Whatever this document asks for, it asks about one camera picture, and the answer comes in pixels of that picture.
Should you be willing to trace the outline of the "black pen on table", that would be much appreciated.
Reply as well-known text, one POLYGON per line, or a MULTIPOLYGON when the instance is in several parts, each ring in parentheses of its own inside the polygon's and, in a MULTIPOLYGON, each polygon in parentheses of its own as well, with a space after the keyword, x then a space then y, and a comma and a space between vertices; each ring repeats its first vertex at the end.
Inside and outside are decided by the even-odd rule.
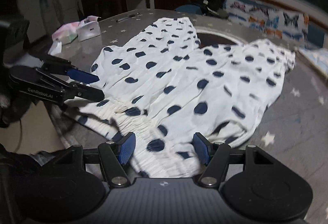
POLYGON ((116 22, 119 23, 119 22, 121 22, 121 21, 125 21, 125 20, 131 19, 131 18, 134 18, 134 17, 139 16, 139 15, 140 15, 140 13, 130 14, 130 15, 128 15, 128 16, 125 16, 125 17, 122 17, 122 18, 120 18, 120 19, 117 19, 116 22))

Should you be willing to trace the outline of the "folded blue striped blanket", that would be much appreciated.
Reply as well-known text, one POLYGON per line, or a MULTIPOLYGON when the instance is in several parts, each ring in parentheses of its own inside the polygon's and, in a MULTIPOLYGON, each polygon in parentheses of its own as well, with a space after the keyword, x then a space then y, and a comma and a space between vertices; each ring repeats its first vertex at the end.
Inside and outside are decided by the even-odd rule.
POLYGON ((327 49, 321 48, 309 50, 306 48, 295 48, 295 50, 304 57, 316 71, 318 71, 323 77, 327 78, 327 49))

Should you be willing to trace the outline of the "butterfly pattern pillow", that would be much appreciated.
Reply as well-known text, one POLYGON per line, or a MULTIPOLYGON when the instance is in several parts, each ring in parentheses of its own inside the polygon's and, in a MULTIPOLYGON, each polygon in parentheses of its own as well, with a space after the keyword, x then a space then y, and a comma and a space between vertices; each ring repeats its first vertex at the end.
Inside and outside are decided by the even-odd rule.
POLYGON ((308 40, 309 16, 297 11, 269 10, 266 32, 284 40, 308 40))
POLYGON ((229 21, 258 30, 263 33, 274 31, 279 27, 280 17, 276 10, 242 0, 225 0, 224 9, 229 21))

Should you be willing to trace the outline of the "black bag on sofa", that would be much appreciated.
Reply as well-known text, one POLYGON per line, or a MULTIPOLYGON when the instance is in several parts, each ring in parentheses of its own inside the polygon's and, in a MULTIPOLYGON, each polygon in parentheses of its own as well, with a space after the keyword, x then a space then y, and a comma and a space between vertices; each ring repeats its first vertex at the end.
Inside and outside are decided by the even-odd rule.
POLYGON ((228 19, 229 14, 223 9, 226 0, 196 0, 202 14, 205 16, 228 19))

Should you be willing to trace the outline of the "butterfly pattern pillow right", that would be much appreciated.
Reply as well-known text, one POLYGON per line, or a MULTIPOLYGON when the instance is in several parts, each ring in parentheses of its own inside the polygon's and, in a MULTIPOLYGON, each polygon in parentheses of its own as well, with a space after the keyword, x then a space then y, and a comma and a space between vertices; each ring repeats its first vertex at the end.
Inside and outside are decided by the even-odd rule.
POLYGON ((297 11, 269 10, 266 32, 284 40, 308 40, 309 16, 297 11))

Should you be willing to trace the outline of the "round induction cooker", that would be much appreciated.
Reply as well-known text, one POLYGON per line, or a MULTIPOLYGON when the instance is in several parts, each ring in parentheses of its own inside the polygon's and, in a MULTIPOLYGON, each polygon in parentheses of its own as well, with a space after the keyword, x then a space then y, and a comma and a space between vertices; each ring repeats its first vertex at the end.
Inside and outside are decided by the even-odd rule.
POLYGON ((199 48, 204 48, 206 46, 212 46, 215 44, 219 45, 237 45, 236 42, 232 40, 222 37, 220 35, 215 34, 207 34, 207 33, 197 33, 198 38, 200 39, 200 46, 199 48))

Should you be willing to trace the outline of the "white navy polka dot garment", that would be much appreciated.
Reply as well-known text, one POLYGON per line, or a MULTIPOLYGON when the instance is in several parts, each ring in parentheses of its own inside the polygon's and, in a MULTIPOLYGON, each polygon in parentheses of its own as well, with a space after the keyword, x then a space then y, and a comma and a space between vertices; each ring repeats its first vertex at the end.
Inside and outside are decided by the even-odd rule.
POLYGON ((198 174, 193 135, 244 143, 295 65, 293 51, 267 39, 200 43, 189 18, 164 17, 123 46, 106 46, 91 66, 105 97, 69 100, 71 116, 110 141, 133 132, 131 166, 142 177, 198 174))

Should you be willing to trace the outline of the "butterfly pattern pillow left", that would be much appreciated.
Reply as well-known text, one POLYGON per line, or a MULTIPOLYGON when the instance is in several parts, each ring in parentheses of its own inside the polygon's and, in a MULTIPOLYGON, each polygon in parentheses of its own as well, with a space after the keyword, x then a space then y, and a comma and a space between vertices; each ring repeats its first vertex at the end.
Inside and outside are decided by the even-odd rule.
POLYGON ((225 0, 224 9, 229 21, 258 30, 263 33, 274 31, 279 27, 280 17, 276 10, 242 0, 225 0))

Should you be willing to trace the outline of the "blue sofa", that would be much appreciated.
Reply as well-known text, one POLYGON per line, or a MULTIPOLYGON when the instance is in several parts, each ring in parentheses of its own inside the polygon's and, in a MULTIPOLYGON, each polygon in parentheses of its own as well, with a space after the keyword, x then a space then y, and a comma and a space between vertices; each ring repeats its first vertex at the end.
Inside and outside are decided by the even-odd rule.
MULTIPOLYGON (((250 3, 250 4, 254 3, 254 4, 258 4, 258 5, 268 6, 274 10, 290 11, 290 10, 286 10, 286 9, 283 9, 283 8, 277 7, 277 6, 274 7, 274 6, 270 6, 270 5, 265 5, 258 1, 254 1, 254 0, 242 0, 242 1, 250 3)), ((179 6, 178 8, 176 8, 176 11, 180 11, 183 13, 203 15, 200 7, 196 4, 196 2, 194 2, 193 4, 179 6)), ((323 48, 326 37, 327 37, 327 32, 325 30, 321 29, 320 27, 318 27, 317 25, 315 25, 315 23, 313 21, 311 21, 310 17, 309 17, 309 31, 308 31, 308 37, 307 37, 308 40, 303 41, 303 42, 298 42, 298 41, 294 41, 294 40, 287 40, 287 41, 296 42, 300 45, 305 46, 306 48, 323 48)))

